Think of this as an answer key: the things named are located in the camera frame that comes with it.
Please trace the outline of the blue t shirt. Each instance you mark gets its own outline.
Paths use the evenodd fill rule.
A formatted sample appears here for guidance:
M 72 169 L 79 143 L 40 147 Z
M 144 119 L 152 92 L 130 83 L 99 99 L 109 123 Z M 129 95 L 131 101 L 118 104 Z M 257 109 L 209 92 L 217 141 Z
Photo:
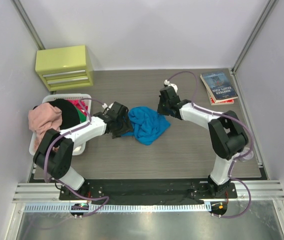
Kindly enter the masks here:
M 149 146 L 156 141 L 170 126 L 167 119 L 155 110 L 138 106 L 128 112 L 133 132 L 127 132 L 122 137 L 135 137 L 143 145 Z

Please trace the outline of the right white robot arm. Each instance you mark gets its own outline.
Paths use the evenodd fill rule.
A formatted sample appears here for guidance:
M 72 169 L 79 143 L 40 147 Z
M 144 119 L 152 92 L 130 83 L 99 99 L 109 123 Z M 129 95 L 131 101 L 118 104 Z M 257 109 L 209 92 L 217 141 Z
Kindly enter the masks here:
M 224 195 L 231 182 L 235 160 L 249 143 L 237 114 L 231 110 L 217 112 L 200 107 L 190 100 L 181 100 L 175 89 L 169 85 L 159 91 L 157 112 L 192 122 L 208 130 L 216 158 L 213 170 L 207 178 L 207 187 L 214 197 Z

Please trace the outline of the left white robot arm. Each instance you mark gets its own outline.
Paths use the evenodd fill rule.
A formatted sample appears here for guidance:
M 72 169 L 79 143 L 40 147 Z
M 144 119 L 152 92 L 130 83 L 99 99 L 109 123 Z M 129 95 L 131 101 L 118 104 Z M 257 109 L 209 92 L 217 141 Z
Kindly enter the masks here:
M 33 162 L 44 171 L 45 180 L 51 177 L 78 191 L 84 185 L 85 178 L 71 167 L 74 149 L 105 134 L 119 138 L 132 131 L 129 109 L 115 101 L 104 111 L 89 116 L 87 121 L 74 127 L 62 131 L 47 130 Z

